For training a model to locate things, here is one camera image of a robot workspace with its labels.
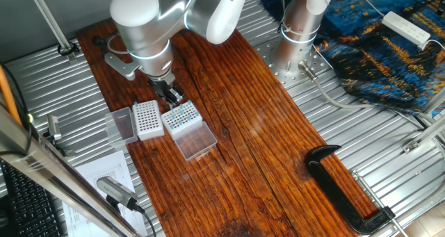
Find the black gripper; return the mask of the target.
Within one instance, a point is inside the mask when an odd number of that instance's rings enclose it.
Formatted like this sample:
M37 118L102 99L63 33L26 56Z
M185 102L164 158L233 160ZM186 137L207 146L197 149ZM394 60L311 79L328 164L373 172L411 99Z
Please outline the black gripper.
M165 98L165 102L170 108L177 106L177 104L184 98L183 92L179 88L174 88L175 82L175 79L171 81L149 80L149 85L154 89L158 96Z

